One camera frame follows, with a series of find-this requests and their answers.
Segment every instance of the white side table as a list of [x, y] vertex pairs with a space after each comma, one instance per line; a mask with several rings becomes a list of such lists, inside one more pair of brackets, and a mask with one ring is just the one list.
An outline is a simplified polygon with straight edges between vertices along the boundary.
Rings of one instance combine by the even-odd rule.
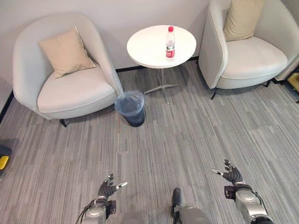
[[130, 37], [127, 50], [137, 64], [148, 68], [161, 69], [160, 86], [144, 92], [144, 94], [162, 90], [166, 103], [165, 88], [180, 86], [179, 84], [164, 84], [164, 68], [171, 68], [187, 61], [195, 52], [196, 40], [187, 30], [173, 27], [175, 35], [175, 58], [166, 60], [166, 35], [168, 25], [153, 26], [142, 29]]

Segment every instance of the bottle label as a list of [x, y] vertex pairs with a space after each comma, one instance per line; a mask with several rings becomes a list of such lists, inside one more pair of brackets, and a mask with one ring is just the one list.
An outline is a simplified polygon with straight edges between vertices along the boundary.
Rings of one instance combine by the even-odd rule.
[[166, 57], [174, 57], [174, 45], [166, 46]]

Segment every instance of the plastic bottle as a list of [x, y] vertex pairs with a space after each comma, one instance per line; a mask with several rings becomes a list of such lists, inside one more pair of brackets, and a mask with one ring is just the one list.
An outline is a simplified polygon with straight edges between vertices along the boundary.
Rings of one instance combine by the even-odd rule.
[[173, 26], [168, 27], [168, 34], [166, 36], [166, 59], [173, 61], [175, 53], [175, 37], [173, 33]]

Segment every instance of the trash can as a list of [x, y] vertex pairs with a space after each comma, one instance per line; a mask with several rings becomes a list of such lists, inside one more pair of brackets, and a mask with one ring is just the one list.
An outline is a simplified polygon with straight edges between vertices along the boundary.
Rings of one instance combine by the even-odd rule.
[[115, 109], [133, 127], [139, 127], [144, 123], [144, 95], [139, 91], [125, 91], [116, 99]]

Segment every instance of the striped carpet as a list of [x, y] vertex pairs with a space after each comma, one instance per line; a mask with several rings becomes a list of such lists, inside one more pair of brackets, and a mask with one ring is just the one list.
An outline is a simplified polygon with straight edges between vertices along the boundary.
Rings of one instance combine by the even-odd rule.
[[[159, 70], [119, 73], [125, 90], [158, 85]], [[171, 224], [175, 187], [184, 203], [204, 210], [213, 224], [242, 224], [234, 202], [226, 200], [223, 170], [229, 158], [246, 183], [263, 197], [277, 224], [299, 220], [299, 105], [285, 86], [257, 85], [219, 90], [210, 100], [195, 61], [165, 69], [166, 82], [180, 87], [145, 97], [146, 121], [130, 127], [113, 108], [68, 119], [45, 120], [13, 99], [0, 125], [0, 144], [13, 150], [0, 180], [0, 223], [74, 224], [95, 198], [105, 176], [129, 185], [112, 198], [118, 224], [128, 211], [146, 224]]]

